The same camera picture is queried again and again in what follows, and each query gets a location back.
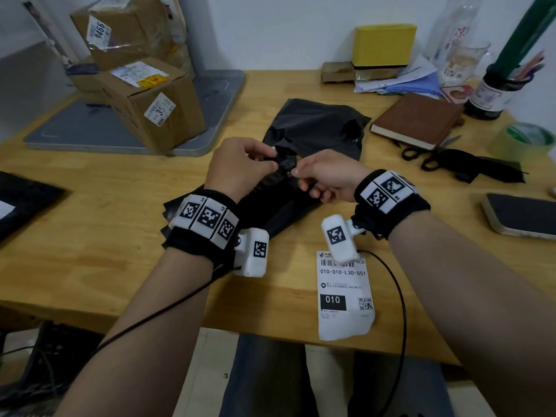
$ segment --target hand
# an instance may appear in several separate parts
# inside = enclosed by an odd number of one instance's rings
[[[354,192],[359,183],[372,170],[359,161],[331,149],[317,152],[297,162],[291,175],[299,178],[299,188],[306,192],[309,184],[316,180],[309,192],[311,197],[331,202],[340,199],[355,202]]]
[[[255,139],[232,137],[224,140],[212,155],[205,189],[217,190],[238,203],[266,175],[278,169],[276,151]]]

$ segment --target yellow box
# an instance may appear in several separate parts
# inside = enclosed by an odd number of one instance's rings
[[[405,67],[417,26],[411,23],[365,25],[355,28],[351,62],[354,67]]]

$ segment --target glass mug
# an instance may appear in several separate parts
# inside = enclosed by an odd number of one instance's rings
[[[494,61],[488,41],[463,41],[454,44],[438,76],[443,86],[455,86],[464,83],[475,71],[483,58]]]

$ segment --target scissors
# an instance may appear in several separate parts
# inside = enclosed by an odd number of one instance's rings
[[[460,134],[459,136],[455,136],[451,139],[446,139],[439,146],[437,146],[436,149],[432,151],[427,151],[426,149],[418,148],[416,146],[409,146],[403,151],[401,151],[401,157],[404,160],[416,160],[424,153],[442,152],[443,150],[446,149],[447,146],[451,145],[454,142],[457,142],[461,137],[462,135]],[[426,160],[424,160],[421,165],[421,168],[424,169],[425,171],[436,171],[438,168],[440,168],[440,165],[438,164],[435,167],[427,167],[427,164],[429,164],[430,162],[435,162],[435,160],[433,159],[434,156],[435,155],[433,154],[430,157],[428,157]]]

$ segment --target tape roll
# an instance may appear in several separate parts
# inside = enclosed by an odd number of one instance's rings
[[[556,137],[545,128],[513,123],[498,132],[487,150],[494,158],[523,163],[546,155],[554,145]]]

